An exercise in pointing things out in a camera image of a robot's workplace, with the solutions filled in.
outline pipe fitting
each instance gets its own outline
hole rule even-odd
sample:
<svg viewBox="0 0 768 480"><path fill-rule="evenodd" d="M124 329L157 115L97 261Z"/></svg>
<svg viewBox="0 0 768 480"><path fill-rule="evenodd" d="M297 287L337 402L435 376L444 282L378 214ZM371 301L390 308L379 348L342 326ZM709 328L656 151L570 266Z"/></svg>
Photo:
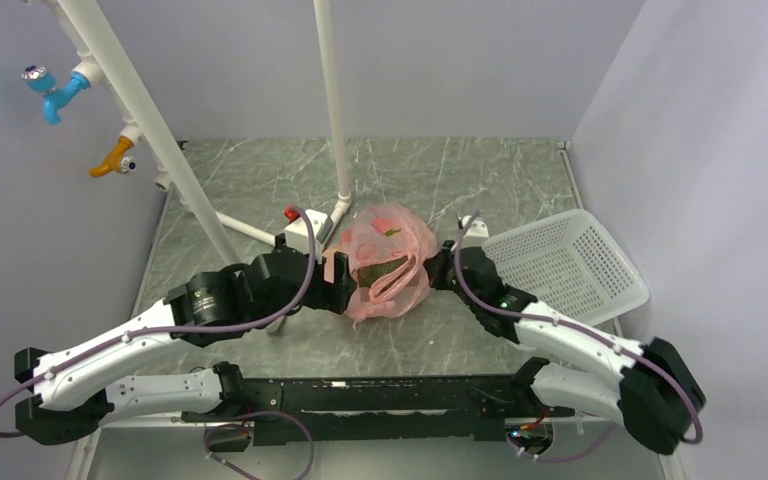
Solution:
<svg viewBox="0 0 768 480"><path fill-rule="evenodd" d="M323 245L329 245L328 242L331 241L331 237L334 235L334 232L337 231L337 225L340 224L340 220L343 219L343 216L346 215L346 213L349 211L349 208L352 206L352 194L349 193L347 196L337 195L337 203L334 205L334 210L331 211L331 215L329 215L329 218L331 219L331 229L328 231L328 234L325 236L325 240L322 242Z"/></svg>
<svg viewBox="0 0 768 480"><path fill-rule="evenodd" d="M172 177L169 176L169 172L160 172L154 177L154 186L160 189L161 192L168 192L172 189Z"/></svg>
<svg viewBox="0 0 768 480"><path fill-rule="evenodd" d="M101 67L95 63L95 60L81 60L81 63L72 69L72 74L79 74L87 79L92 85L100 85L104 81L104 72L101 71Z"/></svg>
<svg viewBox="0 0 768 480"><path fill-rule="evenodd" d="M121 132L119 132L120 137L125 137L128 140L131 141L134 145L137 144L137 142L140 141L140 137L143 135L142 131L136 126L134 122L128 123L125 125L125 128L122 129Z"/></svg>
<svg viewBox="0 0 768 480"><path fill-rule="evenodd" d="M130 156L125 156L125 152L130 150L133 146L134 142L128 139L128 137L120 136L116 146L113 147L113 150L111 150L106 157L104 157L104 161L101 162L101 165L90 169L90 175L94 178L103 177L110 172L125 175L137 168L134 159Z"/></svg>

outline pink plastic bag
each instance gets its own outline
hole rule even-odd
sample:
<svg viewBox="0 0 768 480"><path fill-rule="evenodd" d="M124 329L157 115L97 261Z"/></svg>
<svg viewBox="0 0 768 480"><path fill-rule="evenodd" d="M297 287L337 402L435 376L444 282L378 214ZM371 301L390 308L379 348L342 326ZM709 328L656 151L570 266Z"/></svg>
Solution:
<svg viewBox="0 0 768 480"><path fill-rule="evenodd" d="M425 222L396 204L375 205L358 213L340 237L358 288L346 315L398 317L428 296L431 286L423 262L437 254L437 239Z"/></svg>

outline white vertical pole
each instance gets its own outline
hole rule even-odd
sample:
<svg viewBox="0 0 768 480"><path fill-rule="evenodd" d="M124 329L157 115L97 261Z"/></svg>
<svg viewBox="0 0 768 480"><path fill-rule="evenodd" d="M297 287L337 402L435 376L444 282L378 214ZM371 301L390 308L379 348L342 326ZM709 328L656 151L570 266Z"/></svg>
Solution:
<svg viewBox="0 0 768 480"><path fill-rule="evenodd" d="M340 87L337 81L337 61L334 58L334 32L331 27L331 2L313 0L316 13L316 33L319 35L319 53L322 56L322 74L325 77L325 97L328 101L328 120L331 122L331 147L337 164L339 199L350 202L349 169L346 163L346 144L343 141L343 119L340 109Z"/></svg>
<svg viewBox="0 0 768 480"><path fill-rule="evenodd" d="M146 141L172 177L225 263L240 263L231 237L222 227L172 132L157 110L134 65L95 0L60 0L60 6L104 71L107 81L131 112Z"/></svg>

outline white pipe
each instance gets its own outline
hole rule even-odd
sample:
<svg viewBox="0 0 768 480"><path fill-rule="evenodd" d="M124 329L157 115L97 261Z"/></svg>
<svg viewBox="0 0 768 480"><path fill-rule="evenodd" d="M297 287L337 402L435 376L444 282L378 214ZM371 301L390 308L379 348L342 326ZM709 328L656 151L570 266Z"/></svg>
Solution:
<svg viewBox="0 0 768 480"><path fill-rule="evenodd" d="M116 93L116 89L113 88L113 85L111 85L109 81L105 81L104 86L107 88L107 91L110 92L110 95L113 96L113 103L115 103L116 106L119 107L119 111L122 112L122 120L124 120L128 125L136 125L137 122L134 120L134 116L131 115L128 107L126 107L125 103L122 102L122 97Z"/></svg>
<svg viewBox="0 0 768 480"><path fill-rule="evenodd" d="M337 81L337 61L334 55L330 0L313 0L313 10L316 13L316 33L319 35L319 53L322 56L322 75L325 77L328 121L331 122L331 148L334 151L334 162L337 165L337 195L341 200L351 203L352 190L349 186L346 144L343 141L343 114L340 109L340 87Z"/></svg>
<svg viewBox="0 0 768 480"><path fill-rule="evenodd" d="M66 13L63 11L63 8L60 7L60 4L57 3L57 0L45 0L45 4L51 7L54 16L57 17L57 22L63 28L63 31L66 32L69 39L72 40L75 48L78 49L78 56L83 59L85 55L89 54L89 48L87 48L87 44L84 43L84 39L78 34L78 30L72 25L72 21L66 16Z"/></svg>
<svg viewBox="0 0 768 480"><path fill-rule="evenodd" d="M219 217L219 221L222 222L222 225L225 225L232 230L236 230L243 235L248 235L255 240L269 245L270 247L275 246L275 235L272 235L269 232L264 232L259 228L255 228L246 222L241 222L236 218L229 217L224 213L216 212L216 216Z"/></svg>
<svg viewBox="0 0 768 480"><path fill-rule="evenodd" d="M162 160L181 196L187 199L222 260L228 264L240 263L242 260L234 250L231 237L219 222L207 195L98 3L95 0L60 0L60 6L104 70L107 81L122 99L122 105L133 115L146 141Z"/></svg>
<svg viewBox="0 0 768 480"><path fill-rule="evenodd" d="M331 231L325 236L325 241L322 242L323 248L328 246L328 242L331 240L331 236L337 230L337 225L340 224L340 220L343 219L343 215L349 211L349 207L352 206L352 199L343 200L342 198L337 200L337 204L334 205L334 210L331 211Z"/></svg>

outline gray marble floor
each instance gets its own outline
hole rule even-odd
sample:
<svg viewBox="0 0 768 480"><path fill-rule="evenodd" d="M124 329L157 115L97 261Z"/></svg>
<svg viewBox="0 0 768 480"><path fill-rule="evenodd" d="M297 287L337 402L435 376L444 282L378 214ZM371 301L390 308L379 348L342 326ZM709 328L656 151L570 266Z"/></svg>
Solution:
<svg viewBox="0 0 768 480"><path fill-rule="evenodd" d="M442 243L454 238L457 213L481 209L492 234L575 208L551 139L355 138L347 140L347 151L355 203L343 228L351 212L398 202L426 220ZM336 200L324 139L193 141L185 153L217 211L273 233L286 222L287 204L330 212ZM177 199L159 228L141 309L193 274L222 266ZM244 261L268 251L230 233ZM484 332L451 293L432 292L403 317L357 326L347 317L305 309L275 335L251 332L140 373L178 373L222 360L237 363L249 377L511 373L526 358Z"/></svg>

